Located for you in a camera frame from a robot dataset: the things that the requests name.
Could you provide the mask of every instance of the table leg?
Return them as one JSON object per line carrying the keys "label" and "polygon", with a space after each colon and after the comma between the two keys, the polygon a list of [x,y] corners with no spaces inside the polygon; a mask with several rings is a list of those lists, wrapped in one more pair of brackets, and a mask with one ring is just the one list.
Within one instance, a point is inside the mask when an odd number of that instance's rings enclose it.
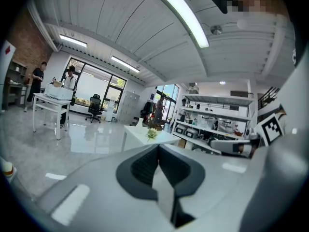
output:
{"label": "table leg", "polygon": [[56,137],[60,140],[61,105],[58,105]]}
{"label": "table leg", "polygon": [[36,104],[37,104],[37,98],[34,96],[33,111],[32,111],[33,132],[36,132],[36,130],[35,130],[35,107],[36,107]]}
{"label": "table leg", "polygon": [[44,109],[44,123],[43,123],[43,125],[46,126],[46,109]]}
{"label": "table leg", "polygon": [[126,145],[126,132],[125,132],[124,137],[123,137],[123,139],[122,139],[121,152],[124,151],[125,145]]}
{"label": "table leg", "polygon": [[70,104],[67,105],[67,111],[66,111],[66,125],[65,125],[65,131],[68,131],[68,117],[69,117],[69,109],[70,109]]}

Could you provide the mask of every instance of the metal shelf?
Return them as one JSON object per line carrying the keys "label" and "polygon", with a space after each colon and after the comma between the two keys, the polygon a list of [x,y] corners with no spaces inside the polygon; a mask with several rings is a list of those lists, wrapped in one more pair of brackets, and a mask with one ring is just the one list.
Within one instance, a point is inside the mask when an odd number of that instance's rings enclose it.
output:
{"label": "metal shelf", "polygon": [[180,134],[180,133],[177,133],[177,132],[173,132],[173,135],[175,135],[175,136],[177,136],[177,137],[180,137],[180,138],[182,138],[182,139],[185,139],[185,140],[187,140],[187,141],[189,141],[189,142],[192,142],[192,143],[194,143],[194,144],[196,144],[196,145],[199,145],[199,146],[201,146],[201,147],[203,147],[203,148],[209,149],[209,150],[211,150],[211,151],[213,151],[213,152],[216,152],[216,153],[221,154],[221,151],[211,148],[211,147],[210,147],[205,141],[203,141],[203,140],[200,140],[200,139],[193,139],[193,138],[187,137],[187,136],[185,136],[185,135],[183,135],[183,134]]}
{"label": "metal shelf", "polygon": [[212,112],[212,111],[203,111],[200,109],[194,109],[194,108],[188,108],[188,107],[181,107],[182,110],[186,110],[191,113],[196,113],[196,114],[207,114],[210,116],[218,117],[218,118],[224,118],[224,119],[230,119],[230,120],[237,120],[240,122],[248,122],[251,121],[251,118],[249,117],[244,117],[244,116],[238,116],[238,115],[227,115],[227,114],[221,114],[218,112]]}
{"label": "metal shelf", "polygon": [[229,134],[229,133],[225,133],[225,132],[218,131],[218,130],[212,130],[212,129],[208,129],[208,128],[205,128],[205,127],[188,124],[188,123],[182,122],[182,121],[177,121],[177,123],[183,124],[185,126],[189,126],[189,127],[192,127],[192,128],[196,128],[196,129],[199,129],[199,130],[209,131],[209,132],[212,132],[212,133],[215,133],[215,134],[218,134],[218,135],[222,135],[222,136],[225,136],[225,137],[230,137],[230,138],[235,138],[235,139],[240,139],[240,140],[244,139],[243,137],[239,137],[239,136],[236,136],[236,135],[233,135],[233,134]]}
{"label": "metal shelf", "polygon": [[207,96],[200,94],[184,94],[191,102],[203,102],[203,103],[216,103],[232,106],[245,106],[248,107],[254,99],[236,96]]}

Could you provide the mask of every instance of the white table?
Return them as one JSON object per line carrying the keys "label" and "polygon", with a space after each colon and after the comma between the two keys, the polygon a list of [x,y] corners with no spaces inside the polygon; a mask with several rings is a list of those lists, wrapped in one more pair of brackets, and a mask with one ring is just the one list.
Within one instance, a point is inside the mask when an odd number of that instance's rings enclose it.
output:
{"label": "white table", "polygon": [[[44,101],[45,103],[37,104],[37,99]],[[44,125],[46,125],[46,110],[57,113],[57,129],[56,129],[56,137],[60,140],[60,119],[63,113],[66,113],[66,122],[65,122],[65,131],[68,130],[68,115],[71,101],[68,100],[56,100],[53,98],[49,98],[42,93],[34,93],[34,102],[33,102],[33,132],[36,132],[35,129],[35,110],[36,107],[40,107],[44,109]]]}
{"label": "white table", "polygon": [[158,131],[158,135],[154,139],[149,139],[146,134],[148,132],[147,127],[138,127],[138,126],[124,126],[125,134],[122,140],[121,151],[124,151],[126,144],[126,136],[129,134],[131,137],[139,141],[139,146],[145,145],[158,145],[158,144],[177,144],[180,140],[179,137],[176,137],[165,131]]}

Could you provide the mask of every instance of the ceiling beam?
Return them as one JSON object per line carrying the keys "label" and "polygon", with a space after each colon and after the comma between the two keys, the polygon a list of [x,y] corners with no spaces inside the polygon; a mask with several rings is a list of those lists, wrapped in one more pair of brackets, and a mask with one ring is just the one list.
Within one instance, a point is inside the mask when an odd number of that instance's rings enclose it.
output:
{"label": "ceiling beam", "polygon": [[27,7],[28,7],[29,13],[30,13],[35,25],[37,25],[39,31],[41,32],[42,36],[45,38],[46,42],[49,44],[49,46],[51,47],[51,49],[54,52],[58,52],[59,48],[56,47],[56,45],[53,42],[52,38],[50,37],[48,31],[46,30],[46,27],[41,20],[41,17],[39,15],[39,12],[37,10],[37,7],[35,5],[34,0],[29,0],[28,3],[27,3]]}
{"label": "ceiling beam", "polygon": [[205,73],[205,75],[207,76],[208,73],[207,73],[206,62],[205,62],[205,60],[202,56],[202,53],[200,51],[200,47],[198,46],[198,44],[197,44],[191,30],[187,26],[186,22],[181,18],[179,13],[166,0],[157,0],[157,1],[159,1],[157,3],[159,6],[164,8],[166,11],[171,12],[171,15],[175,18],[175,23],[177,23],[178,26],[180,26],[181,28],[183,28],[187,32],[186,36],[188,37],[188,42],[195,49],[197,55],[199,56],[200,66],[201,66],[203,72]]}
{"label": "ceiling beam", "polygon": [[[58,27],[57,21],[55,19],[44,19],[43,23]],[[75,26],[75,25],[72,25],[72,24],[69,24],[69,23],[60,22],[59,26],[62,27],[62,28],[65,28],[65,29],[72,30],[72,31],[75,31],[77,33],[83,34],[85,36],[91,37],[91,38],[93,38],[93,39],[95,39],[97,41],[100,41],[103,44],[106,44],[106,45],[112,47],[116,51],[126,55],[128,58],[131,58],[135,62],[138,62],[138,64],[142,65],[145,69],[149,70],[151,73],[156,75],[162,81],[164,81],[164,82],[167,81],[167,78],[163,74],[158,72],[154,67],[150,66],[149,64],[145,63],[144,61],[141,61],[141,58],[139,58],[138,56],[132,54],[128,50],[122,48],[120,45],[118,45],[115,42],[109,40],[108,38],[103,37],[103,36],[101,36],[99,34],[96,34],[95,32],[83,29],[81,27],[78,27],[78,26]]]}
{"label": "ceiling beam", "polygon": [[271,72],[273,66],[276,63],[278,55],[281,51],[281,47],[285,38],[286,23],[287,23],[286,18],[280,14],[277,14],[277,23],[276,23],[274,40],[272,42],[272,47],[269,56],[267,58],[265,67],[262,70],[262,76],[264,78],[266,78],[267,75]]}
{"label": "ceiling beam", "polygon": [[134,81],[134,82],[136,82],[136,83],[138,83],[138,84],[141,84],[141,85],[143,85],[143,86],[146,85],[142,80],[139,80],[139,79],[137,79],[136,77],[133,77],[133,76],[131,76],[131,75],[128,74],[128,73],[125,73],[125,72],[122,71],[121,69],[117,69],[116,67],[113,67],[112,65],[109,65],[109,64],[107,64],[107,63],[104,63],[103,61],[100,61],[100,60],[98,60],[98,59],[96,59],[96,58],[94,58],[94,57],[92,57],[92,56],[88,56],[87,54],[81,53],[81,52],[79,52],[78,50],[73,50],[73,49],[71,49],[71,48],[68,48],[68,47],[64,46],[64,47],[61,49],[61,51],[66,52],[66,53],[69,53],[69,54],[72,54],[73,56],[78,57],[80,60],[86,59],[86,60],[88,60],[88,62],[90,62],[90,63],[92,62],[92,63],[94,63],[95,65],[102,66],[103,68],[108,69],[108,70],[111,70],[111,71],[113,71],[113,72],[115,72],[115,73],[117,73],[117,74],[119,74],[119,75],[121,75],[121,76],[123,76],[123,77],[125,77],[125,78],[127,78],[127,79],[130,79],[130,80],[132,80],[132,81]]}

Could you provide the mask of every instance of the office chair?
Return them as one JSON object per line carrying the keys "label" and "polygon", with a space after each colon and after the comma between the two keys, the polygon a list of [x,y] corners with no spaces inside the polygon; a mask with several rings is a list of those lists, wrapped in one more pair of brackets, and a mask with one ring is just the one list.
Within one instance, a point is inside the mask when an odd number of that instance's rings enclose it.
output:
{"label": "office chair", "polygon": [[100,103],[101,103],[100,95],[94,94],[93,97],[90,98],[90,106],[88,109],[88,112],[91,113],[92,116],[85,118],[85,120],[89,118],[90,122],[92,123],[92,121],[95,119],[99,123],[101,123],[100,119],[98,118],[98,115],[102,114],[100,109]]}

